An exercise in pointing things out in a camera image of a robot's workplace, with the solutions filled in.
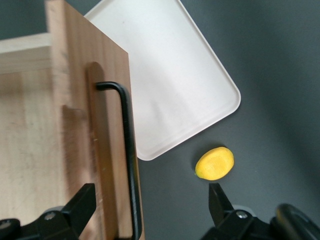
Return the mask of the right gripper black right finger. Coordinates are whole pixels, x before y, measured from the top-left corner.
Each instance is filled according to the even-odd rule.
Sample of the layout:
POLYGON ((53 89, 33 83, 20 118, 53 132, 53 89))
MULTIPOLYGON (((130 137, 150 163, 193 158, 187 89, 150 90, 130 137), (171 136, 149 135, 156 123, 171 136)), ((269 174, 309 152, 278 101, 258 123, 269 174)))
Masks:
POLYGON ((208 207, 214 226, 203 240, 273 240, 270 225, 244 209, 235 209, 218 183, 210 183, 208 207))

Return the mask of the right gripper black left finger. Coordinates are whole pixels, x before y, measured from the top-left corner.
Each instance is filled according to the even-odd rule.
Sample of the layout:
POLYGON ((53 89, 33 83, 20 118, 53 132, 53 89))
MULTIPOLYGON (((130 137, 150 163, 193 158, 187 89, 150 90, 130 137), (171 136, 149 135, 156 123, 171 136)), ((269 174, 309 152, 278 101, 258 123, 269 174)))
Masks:
POLYGON ((96 188, 84 184, 60 210, 49 210, 21 226, 16 218, 0 221, 2 240, 78 240, 96 210, 96 188))

